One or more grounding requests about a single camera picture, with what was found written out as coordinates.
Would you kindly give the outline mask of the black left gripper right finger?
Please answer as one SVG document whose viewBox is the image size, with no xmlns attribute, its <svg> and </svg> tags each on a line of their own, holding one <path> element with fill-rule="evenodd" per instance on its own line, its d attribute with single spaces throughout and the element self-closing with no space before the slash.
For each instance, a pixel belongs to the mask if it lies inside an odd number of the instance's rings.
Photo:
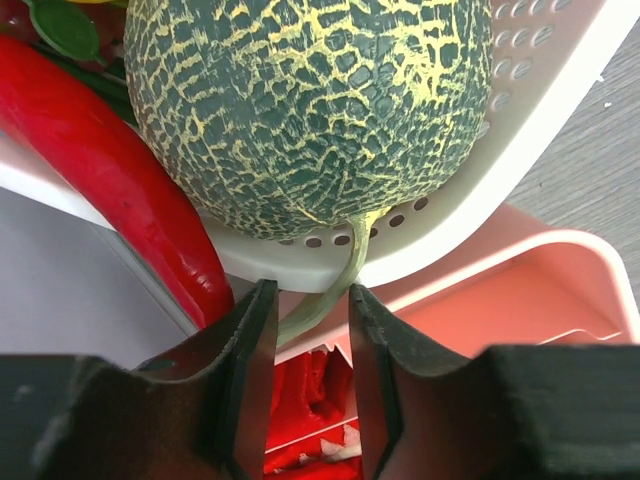
<svg viewBox="0 0 640 480">
<path fill-rule="evenodd" d="M 466 358 L 349 291 L 367 479 L 635 479 L 635 345 L 494 345 Z"/>
</svg>

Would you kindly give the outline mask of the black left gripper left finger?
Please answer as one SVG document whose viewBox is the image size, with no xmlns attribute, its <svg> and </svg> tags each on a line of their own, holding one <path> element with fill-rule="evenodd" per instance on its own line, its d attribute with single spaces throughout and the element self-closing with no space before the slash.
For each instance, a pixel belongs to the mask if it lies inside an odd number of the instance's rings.
<svg viewBox="0 0 640 480">
<path fill-rule="evenodd" d="M 259 479 L 278 330 L 262 280 L 217 323 L 133 370 L 88 355 L 1 359 L 5 479 Z"/>
</svg>

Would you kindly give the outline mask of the green netted melon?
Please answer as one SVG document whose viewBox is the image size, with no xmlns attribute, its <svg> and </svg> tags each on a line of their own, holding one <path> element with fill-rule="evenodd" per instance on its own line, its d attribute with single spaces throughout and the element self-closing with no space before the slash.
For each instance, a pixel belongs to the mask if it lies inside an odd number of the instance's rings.
<svg viewBox="0 0 640 480">
<path fill-rule="evenodd" d="M 286 344 L 356 281 L 375 222 L 468 159 L 491 93 L 487 1 L 132 1 L 124 63 L 145 143 L 199 208 L 263 240 L 352 230 L 280 322 Z"/>
</svg>

